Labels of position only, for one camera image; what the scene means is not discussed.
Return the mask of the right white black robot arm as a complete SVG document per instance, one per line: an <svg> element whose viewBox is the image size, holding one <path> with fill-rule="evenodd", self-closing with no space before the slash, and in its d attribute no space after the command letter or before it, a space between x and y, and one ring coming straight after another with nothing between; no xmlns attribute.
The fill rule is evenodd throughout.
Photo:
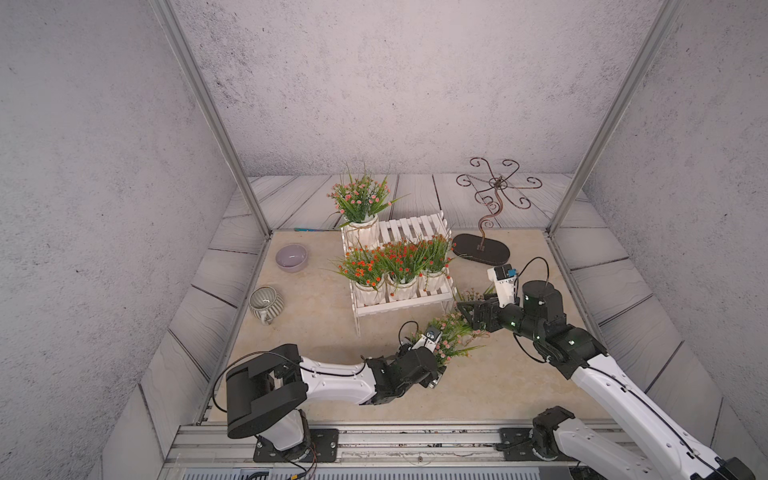
<svg viewBox="0 0 768 480"><path fill-rule="evenodd" d="M661 410L588 331L566 319L562 295L549 282L495 283L483 300L459 301L475 330L507 329L526 338L540 360L593 398L639 448L625 449L598 434L569 410L556 406L532 421L530 444L545 461L574 459L606 479L753 479L739 458L726 459Z"/></svg>

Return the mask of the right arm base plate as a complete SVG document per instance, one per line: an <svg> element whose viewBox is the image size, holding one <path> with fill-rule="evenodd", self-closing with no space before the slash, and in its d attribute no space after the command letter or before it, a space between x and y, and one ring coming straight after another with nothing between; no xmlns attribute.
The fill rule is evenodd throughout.
<svg viewBox="0 0 768 480"><path fill-rule="evenodd" d="M505 461L576 462L557 446L556 431L556 427L502 428L494 449L502 453Z"/></svg>

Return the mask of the pink flower potted plant back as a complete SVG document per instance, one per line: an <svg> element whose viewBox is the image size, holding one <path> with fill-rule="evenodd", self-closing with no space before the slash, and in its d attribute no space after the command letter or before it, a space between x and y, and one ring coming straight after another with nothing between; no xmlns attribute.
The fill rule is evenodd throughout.
<svg viewBox="0 0 768 480"><path fill-rule="evenodd" d="M456 302L483 302L496 296L496 290L493 285L486 289L476 290L474 288L458 291L455 295Z"/></svg>

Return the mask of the white wooden slatted rack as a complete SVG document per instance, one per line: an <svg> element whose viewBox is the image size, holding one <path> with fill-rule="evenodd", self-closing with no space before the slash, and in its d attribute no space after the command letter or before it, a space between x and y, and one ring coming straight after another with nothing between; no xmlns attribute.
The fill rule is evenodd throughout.
<svg viewBox="0 0 768 480"><path fill-rule="evenodd" d="M349 281L355 333L361 333L365 316L432 304L448 310L456 288L449 271L452 231L444 213L374 225L378 237L372 245L355 236L357 229L342 229L344 255L337 272Z"/></svg>

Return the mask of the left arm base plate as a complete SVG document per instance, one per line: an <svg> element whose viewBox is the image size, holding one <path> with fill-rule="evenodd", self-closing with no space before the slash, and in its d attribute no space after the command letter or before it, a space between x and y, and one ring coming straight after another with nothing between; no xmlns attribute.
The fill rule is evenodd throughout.
<svg viewBox="0 0 768 480"><path fill-rule="evenodd" d="M338 429L305 429L290 433L264 432L253 454L256 463L333 463L339 446Z"/></svg>

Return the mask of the pink flower potted plant front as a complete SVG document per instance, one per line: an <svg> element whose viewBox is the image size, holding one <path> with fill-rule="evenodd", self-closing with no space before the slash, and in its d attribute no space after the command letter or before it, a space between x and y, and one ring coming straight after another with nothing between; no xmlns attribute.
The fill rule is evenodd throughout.
<svg viewBox="0 0 768 480"><path fill-rule="evenodd" d="M453 312L430 320L424 329L418 328L406 338L415 343L429 327L441 334L434 349L439 367L447 366L453 359L467 357L470 351L480 348L480 345L471 346L473 341L489 336L484 330L473 329L460 313Z"/></svg>

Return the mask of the pink flower potted plant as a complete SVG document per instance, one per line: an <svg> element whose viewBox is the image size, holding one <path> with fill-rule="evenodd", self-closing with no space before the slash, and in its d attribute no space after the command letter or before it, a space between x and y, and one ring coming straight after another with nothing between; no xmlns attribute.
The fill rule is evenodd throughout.
<svg viewBox="0 0 768 480"><path fill-rule="evenodd" d="M467 357L470 351L480 348L480 345L471 346L473 341L489 336L484 330L473 329L460 313L453 312L430 320L424 329L418 328L406 338L415 343L429 327L441 334L434 349L439 367L447 366L453 359Z"/></svg>
<svg viewBox="0 0 768 480"><path fill-rule="evenodd" d="M496 296L496 290L493 285L486 289L476 290L474 288L458 291L455 295L456 302L483 302Z"/></svg>
<svg viewBox="0 0 768 480"><path fill-rule="evenodd" d="M390 195L388 178L377 179L367 172L360 176L348 173L341 183L331 187L328 197L342 217L339 228L348 250L380 245L379 214L398 201Z"/></svg>

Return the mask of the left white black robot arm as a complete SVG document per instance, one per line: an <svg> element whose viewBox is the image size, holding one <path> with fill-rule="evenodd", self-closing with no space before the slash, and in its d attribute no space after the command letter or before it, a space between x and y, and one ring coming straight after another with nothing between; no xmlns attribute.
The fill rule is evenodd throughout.
<svg viewBox="0 0 768 480"><path fill-rule="evenodd" d="M231 367L225 375L227 437L261 437L286 456L310 446L305 403L345 402L358 406L388 404L414 385L439 381L437 347L442 332L429 327L413 344L389 357L366 358L355 365L322 363L284 344Z"/></svg>

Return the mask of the red flower potted plant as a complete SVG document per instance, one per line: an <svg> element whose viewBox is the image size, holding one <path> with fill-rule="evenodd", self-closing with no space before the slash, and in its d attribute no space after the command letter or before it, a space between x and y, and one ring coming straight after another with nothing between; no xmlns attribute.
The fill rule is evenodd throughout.
<svg viewBox="0 0 768 480"><path fill-rule="evenodd" d="M436 235L425 240L424 265L420 274L419 290L423 292L446 292L449 288L447 267L450 263L448 252L452 245L451 239L444 235Z"/></svg>

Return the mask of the orange flower potted plant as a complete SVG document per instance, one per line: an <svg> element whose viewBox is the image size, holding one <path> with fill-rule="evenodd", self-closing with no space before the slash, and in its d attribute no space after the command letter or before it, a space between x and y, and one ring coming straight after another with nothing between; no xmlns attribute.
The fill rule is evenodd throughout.
<svg viewBox="0 0 768 480"><path fill-rule="evenodd" d="M357 306L373 306L384 300L385 265L379 248L350 249L339 261L337 270L351 282L352 294Z"/></svg>

